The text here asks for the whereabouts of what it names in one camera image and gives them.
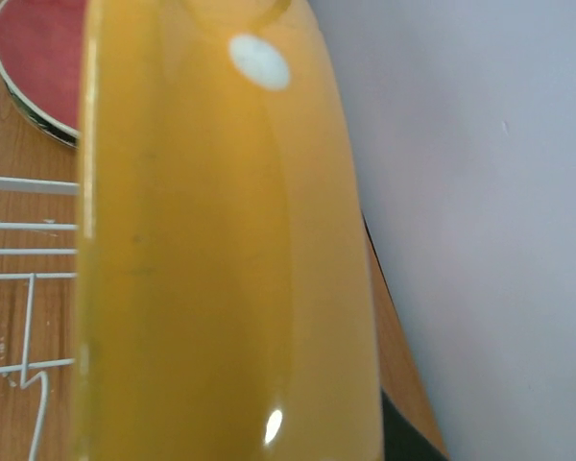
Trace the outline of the white bottom plate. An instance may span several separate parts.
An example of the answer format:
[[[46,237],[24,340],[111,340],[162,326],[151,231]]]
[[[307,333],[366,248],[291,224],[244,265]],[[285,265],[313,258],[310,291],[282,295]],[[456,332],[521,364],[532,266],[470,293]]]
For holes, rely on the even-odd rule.
[[[42,110],[27,104],[6,77],[2,77],[2,81],[14,106],[36,129],[69,148],[75,149],[78,146],[79,135],[76,130],[66,127]]]

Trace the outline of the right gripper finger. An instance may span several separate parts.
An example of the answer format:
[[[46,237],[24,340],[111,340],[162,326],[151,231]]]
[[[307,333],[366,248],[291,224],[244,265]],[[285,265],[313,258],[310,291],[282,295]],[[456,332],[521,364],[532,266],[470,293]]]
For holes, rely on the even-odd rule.
[[[381,389],[384,460],[385,461],[447,461],[396,408]]]

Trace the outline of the red teal patterned plate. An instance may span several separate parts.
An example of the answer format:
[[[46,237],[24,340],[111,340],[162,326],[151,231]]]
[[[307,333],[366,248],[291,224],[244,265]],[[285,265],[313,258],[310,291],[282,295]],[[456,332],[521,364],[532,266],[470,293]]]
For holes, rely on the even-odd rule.
[[[77,130],[86,2],[0,2],[0,77],[24,101]]]

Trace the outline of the orange dotted plate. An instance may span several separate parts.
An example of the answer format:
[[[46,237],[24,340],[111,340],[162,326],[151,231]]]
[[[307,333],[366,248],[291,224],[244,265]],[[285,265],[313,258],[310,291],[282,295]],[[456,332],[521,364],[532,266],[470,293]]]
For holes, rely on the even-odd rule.
[[[379,460],[367,237],[305,1],[91,1],[75,460]]]

